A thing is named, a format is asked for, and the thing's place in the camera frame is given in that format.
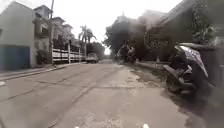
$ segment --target car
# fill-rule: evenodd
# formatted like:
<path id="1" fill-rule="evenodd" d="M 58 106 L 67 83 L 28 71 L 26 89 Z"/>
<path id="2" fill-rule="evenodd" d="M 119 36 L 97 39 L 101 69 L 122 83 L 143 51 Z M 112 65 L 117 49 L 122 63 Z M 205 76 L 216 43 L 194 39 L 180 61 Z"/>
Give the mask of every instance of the car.
<path id="1" fill-rule="evenodd" d="M 86 63 L 98 63 L 99 58 L 97 57 L 96 53 L 89 53 L 86 58 Z"/>

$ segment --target sky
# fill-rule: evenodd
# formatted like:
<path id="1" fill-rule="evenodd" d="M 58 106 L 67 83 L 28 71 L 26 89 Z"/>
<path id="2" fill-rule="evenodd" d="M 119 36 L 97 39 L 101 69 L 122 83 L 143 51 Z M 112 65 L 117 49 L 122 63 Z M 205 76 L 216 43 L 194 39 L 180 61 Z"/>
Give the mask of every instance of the sky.
<path id="1" fill-rule="evenodd" d="M 30 8 L 40 5 L 51 7 L 52 0 L 0 0 L 0 13 L 12 1 Z M 145 10 L 169 12 L 182 0 L 55 0 L 53 16 L 60 16 L 73 26 L 75 37 L 81 32 L 80 26 L 92 29 L 97 41 L 105 38 L 105 28 L 123 13 L 130 18 L 138 18 Z"/>

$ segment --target palm tree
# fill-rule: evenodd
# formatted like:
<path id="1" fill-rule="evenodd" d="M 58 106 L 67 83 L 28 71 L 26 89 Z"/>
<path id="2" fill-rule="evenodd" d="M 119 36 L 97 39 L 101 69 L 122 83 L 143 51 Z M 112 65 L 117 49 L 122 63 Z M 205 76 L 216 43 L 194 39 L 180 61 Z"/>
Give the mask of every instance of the palm tree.
<path id="1" fill-rule="evenodd" d="M 86 57 L 86 52 L 87 52 L 87 50 L 86 50 L 86 44 L 87 43 L 90 43 L 90 40 L 92 38 L 95 38 L 96 39 L 96 37 L 93 35 L 92 30 L 89 29 L 89 28 L 87 28 L 86 25 L 85 26 L 80 26 L 80 27 L 82 28 L 82 32 L 79 34 L 79 37 L 78 38 L 79 38 L 79 40 L 81 39 L 81 41 L 84 42 L 84 44 L 85 44 L 85 57 Z"/>

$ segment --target street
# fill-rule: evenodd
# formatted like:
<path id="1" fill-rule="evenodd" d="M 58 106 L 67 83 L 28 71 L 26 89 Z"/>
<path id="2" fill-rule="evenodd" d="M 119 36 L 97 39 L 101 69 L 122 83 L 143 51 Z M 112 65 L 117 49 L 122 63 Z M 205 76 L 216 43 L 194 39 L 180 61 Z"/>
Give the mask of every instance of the street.
<path id="1" fill-rule="evenodd" d="M 0 87 L 2 128 L 193 128 L 164 86 L 150 72 L 112 62 L 8 80 Z"/>

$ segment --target white fence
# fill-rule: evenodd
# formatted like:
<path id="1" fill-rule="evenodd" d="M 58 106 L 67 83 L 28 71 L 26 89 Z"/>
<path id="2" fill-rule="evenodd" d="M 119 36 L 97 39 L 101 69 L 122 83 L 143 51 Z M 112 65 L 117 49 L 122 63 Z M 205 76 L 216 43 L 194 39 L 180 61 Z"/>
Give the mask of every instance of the white fence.
<path id="1" fill-rule="evenodd" d="M 60 49 L 53 49 L 53 61 L 68 61 L 68 57 L 70 57 L 71 61 L 82 61 L 85 59 L 85 56 L 83 53 L 79 52 L 70 52 L 70 56 L 68 55 L 67 50 L 60 50 Z"/>

